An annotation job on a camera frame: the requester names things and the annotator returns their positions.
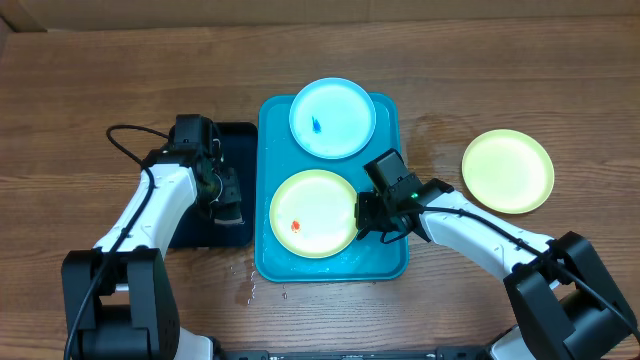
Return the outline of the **yellow-green plate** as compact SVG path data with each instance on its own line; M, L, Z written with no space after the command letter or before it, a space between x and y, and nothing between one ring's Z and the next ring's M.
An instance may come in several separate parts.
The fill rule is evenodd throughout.
M484 206L506 214L540 207L551 195L555 170L550 155L531 136L496 129L477 136L461 162L464 183Z
M272 198L271 229L278 242L298 256L333 256L356 237L356 197L353 186L334 172L298 172L286 179Z

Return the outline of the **light blue plate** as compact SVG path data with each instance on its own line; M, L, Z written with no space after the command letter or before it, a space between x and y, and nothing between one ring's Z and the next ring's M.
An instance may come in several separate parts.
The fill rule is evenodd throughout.
M294 140L309 154L343 159L363 150L371 140L376 110L371 96L357 83L322 78L295 95L289 127Z

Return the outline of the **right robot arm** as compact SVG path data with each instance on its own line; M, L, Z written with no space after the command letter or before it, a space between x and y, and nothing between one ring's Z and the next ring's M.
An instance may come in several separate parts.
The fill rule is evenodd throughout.
M390 149L368 162L373 184L355 205L358 236L411 233L450 248L505 287L517 323L486 359L601 359L629 336L636 317L592 244L568 232L554 239L514 226L469 202L453 186L422 183Z

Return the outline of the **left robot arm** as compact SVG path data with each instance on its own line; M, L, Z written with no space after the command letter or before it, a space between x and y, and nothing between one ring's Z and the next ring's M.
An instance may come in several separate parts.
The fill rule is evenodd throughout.
M90 250L65 257L61 275L66 359L222 359L213 338L180 324L164 258L184 215L242 223L236 172L222 133L199 114L176 118L165 144L137 158L140 182L123 213Z

